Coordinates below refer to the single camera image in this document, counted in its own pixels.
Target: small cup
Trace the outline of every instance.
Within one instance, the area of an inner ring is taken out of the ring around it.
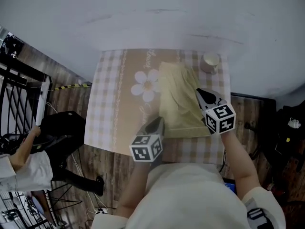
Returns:
[[[206,52],[201,57],[200,68],[206,73],[216,74],[219,62],[220,58],[216,53]]]

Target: leg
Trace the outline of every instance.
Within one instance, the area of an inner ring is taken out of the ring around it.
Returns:
[[[93,181],[74,174],[63,168],[52,168],[54,176],[53,181],[63,181],[69,183],[83,191],[95,193],[98,196],[103,195],[104,181]]]
[[[80,148],[84,143],[84,137],[73,136],[67,137],[59,143],[46,149],[52,166],[59,166],[64,160],[67,159],[75,150]]]

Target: black shoe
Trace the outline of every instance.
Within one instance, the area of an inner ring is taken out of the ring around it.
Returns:
[[[104,180],[101,176],[97,176],[96,181],[101,184],[101,190],[99,192],[96,192],[95,194],[97,196],[101,197],[101,196],[103,196],[103,193],[104,193]]]

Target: yellow cloth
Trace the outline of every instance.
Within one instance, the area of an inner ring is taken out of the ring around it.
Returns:
[[[165,138],[208,136],[195,90],[200,87],[191,67],[162,62],[159,67],[160,116],[165,121]]]

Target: person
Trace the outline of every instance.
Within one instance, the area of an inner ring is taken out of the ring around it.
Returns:
[[[62,162],[79,148],[79,138],[67,138],[60,145],[46,151],[31,153],[33,141],[41,133],[38,126],[32,128],[26,139],[13,155],[0,156],[0,191],[38,191],[51,190],[51,180],[69,183],[84,191],[103,195],[104,182],[78,176],[61,167]]]
[[[92,229],[285,228],[273,194],[233,131],[221,135],[237,196],[211,164],[137,162],[115,215],[98,214]]]

